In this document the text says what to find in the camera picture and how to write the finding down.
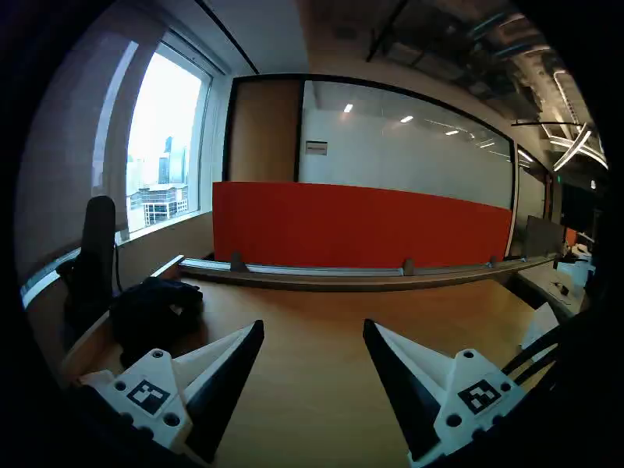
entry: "orange partition panel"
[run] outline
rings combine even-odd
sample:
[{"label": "orange partition panel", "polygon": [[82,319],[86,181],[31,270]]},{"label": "orange partition panel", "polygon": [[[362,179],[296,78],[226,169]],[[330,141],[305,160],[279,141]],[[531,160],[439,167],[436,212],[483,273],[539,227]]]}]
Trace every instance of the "orange partition panel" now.
[{"label": "orange partition panel", "polygon": [[423,193],[308,183],[221,182],[214,257],[297,267],[483,264],[505,255],[512,213]]},{"label": "orange partition panel", "polygon": [[565,229],[565,241],[570,247],[576,245],[576,231],[574,229]]}]

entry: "glass wall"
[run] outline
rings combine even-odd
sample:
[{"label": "glass wall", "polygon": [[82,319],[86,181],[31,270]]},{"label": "glass wall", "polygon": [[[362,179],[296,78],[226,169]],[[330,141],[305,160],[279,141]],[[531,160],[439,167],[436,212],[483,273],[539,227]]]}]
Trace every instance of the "glass wall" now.
[{"label": "glass wall", "polygon": [[373,87],[307,81],[302,122],[300,182],[511,208],[510,140],[439,105]]}]

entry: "window sill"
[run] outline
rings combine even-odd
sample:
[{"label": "window sill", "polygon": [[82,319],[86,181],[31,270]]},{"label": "window sill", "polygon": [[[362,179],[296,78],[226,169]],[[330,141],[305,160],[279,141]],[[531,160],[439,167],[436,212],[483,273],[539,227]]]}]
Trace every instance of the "window sill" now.
[{"label": "window sill", "polygon": [[135,239],[139,239],[140,237],[146,236],[147,234],[151,234],[152,232],[156,232],[159,229],[163,229],[169,227],[171,225],[177,224],[179,222],[186,221],[187,219],[195,218],[196,216],[205,215],[207,211],[197,210],[192,211],[190,213],[183,214],[182,216],[178,216],[177,218],[168,219],[167,221],[159,222],[158,224],[148,226],[146,228],[139,229],[138,231],[131,232],[129,234],[129,238],[123,241],[119,245],[126,244],[128,242],[132,242]]},{"label": "window sill", "polygon": [[[185,214],[183,216],[179,216],[178,218],[169,219],[168,221],[161,222],[161,223],[158,223],[156,225],[152,225],[152,226],[149,226],[147,228],[140,229],[139,231],[135,231],[135,232],[131,233],[129,239],[127,239],[127,240],[125,240],[125,241],[123,241],[121,243],[118,243],[118,244],[120,246],[126,245],[128,243],[131,243],[133,240],[136,240],[136,239],[139,239],[140,237],[143,237],[143,236],[146,236],[148,234],[151,234],[152,232],[156,232],[159,229],[167,228],[167,227],[172,226],[174,224],[177,224],[179,222],[184,222],[184,221],[187,221],[187,220],[189,220],[191,218],[195,218],[197,216],[201,216],[202,214],[205,215],[205,214],[207,214],[209,212],[210,211],[197,210],[197,211],[193,211],[191,213],[187,213],[187,214]],[[39,281],[34,283],[22,295],[22,305],[23,305],[24,310],[26,310],[26,308],[29,306],[29,304],[32,302],[32,300],[35,297],[37,297],[39,294],[41,294],[43,291],[45,291],[47,287],[49,287],[52,283],[56,282],[60,278],[61,277],[56,273],[56,270],[52,270],[50,273],[45,275]]]}]

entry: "desk surface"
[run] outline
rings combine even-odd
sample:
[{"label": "desk surface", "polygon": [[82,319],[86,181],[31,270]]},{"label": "desk surface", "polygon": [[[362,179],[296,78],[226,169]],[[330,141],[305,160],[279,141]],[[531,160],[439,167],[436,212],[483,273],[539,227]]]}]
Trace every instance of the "desk surface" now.
[{"label": "desk surface", "polygon": [[[364,344],[363,319],[448,356],[475,348],[502,367],[534,313],[492,280],[383,293],[183,281],[200,286],[206,326],[174,356],[264,320],[264,343],[217,451],[220,468],[404,468],[407,445]],[[121,372],[119,346],[104,355],[92,370]]]},{"label": "desk surface", "polygon": [[[528,285],[544,295],[544,299],[552,306],[563,310],[569,317],[579,313],[585,297],[585,291],[575,292],[572,277],[563,271],[555,270],[553,262],[518,271],[516,274]],[[563,296],[554,283],[561,283],[569,289]]]}]

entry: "window blind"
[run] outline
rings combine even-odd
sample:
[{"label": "window blind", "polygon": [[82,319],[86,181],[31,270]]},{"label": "window blind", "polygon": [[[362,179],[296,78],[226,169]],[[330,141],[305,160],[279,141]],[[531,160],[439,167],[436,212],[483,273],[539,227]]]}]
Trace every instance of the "window blind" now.
[{"label": "window blind", "polygon": [[25,282],[80,245],[87,202],[108,195],[127,227],[129,129],[145,70],[166,26],[117,2],[59,66],[31,124],[16,188],[15,255]]}]

